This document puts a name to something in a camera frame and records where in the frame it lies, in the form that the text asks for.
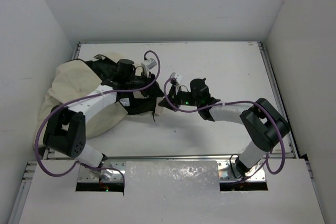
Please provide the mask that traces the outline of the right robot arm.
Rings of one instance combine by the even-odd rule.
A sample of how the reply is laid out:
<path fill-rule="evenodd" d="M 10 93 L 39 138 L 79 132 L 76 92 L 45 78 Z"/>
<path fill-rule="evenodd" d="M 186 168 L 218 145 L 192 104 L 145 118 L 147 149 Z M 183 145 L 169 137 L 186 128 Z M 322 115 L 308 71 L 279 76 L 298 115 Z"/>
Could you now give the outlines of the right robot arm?
<path fill-rule="evenodd" d="M 235 159 L 235 170 L 241 177 L 263 158 L 268 158 L 276 145 L 284 146 L 283 138 L 291 131 L 286 119 L 264 98 L 257 101 L 223 102 L 211 96 L 205 79 L 193 79 L 190 90 L 182 91 L 176 75 L 166 80 L 160 106 L 182 112 L 181 106 L 193 106 L 205 121 L 241 124 L 251 138 L 245 150 Z"/>

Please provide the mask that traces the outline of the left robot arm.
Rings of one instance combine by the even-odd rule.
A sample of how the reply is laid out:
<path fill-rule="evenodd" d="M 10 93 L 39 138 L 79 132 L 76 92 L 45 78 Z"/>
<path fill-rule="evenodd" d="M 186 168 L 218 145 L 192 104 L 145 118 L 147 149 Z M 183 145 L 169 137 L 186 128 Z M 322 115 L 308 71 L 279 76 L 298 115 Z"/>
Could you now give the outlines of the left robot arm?
<path fill-rule="evenodd" d="M 113 61 L 103 55 L 62 64 L 47 93 L 35 145 L 101 169 L 106 156 L 86 139 L 110 130 L 128 115 L 160 114 L 158 102 L 164 93 L 158 74 L 152 72 L 160 66 L 159 58 L 145 58 L 136 66 L 130 59 Z"/>

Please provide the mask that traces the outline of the cream jacket with black lining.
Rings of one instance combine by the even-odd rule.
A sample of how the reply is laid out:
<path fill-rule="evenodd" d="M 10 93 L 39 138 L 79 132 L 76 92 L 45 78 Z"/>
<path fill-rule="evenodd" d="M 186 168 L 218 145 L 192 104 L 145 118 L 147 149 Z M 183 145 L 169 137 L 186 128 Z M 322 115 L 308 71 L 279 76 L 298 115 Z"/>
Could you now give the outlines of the cream jacket with black lining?
<path fill-rule="evenodd" d="M 46 92 L 38 115 L 38 126 L 41 126 L 54 106 L 90 94 L 101 82 L 98 75 L 80 59 L 61 64 L 56 68 L 51 88 Z M 88 122 L 86 137 L 97 137 L 109 131 L 130 115 L 126 112 L 126 109 L 122 108 L 121 104 L 110 105 Z"/>

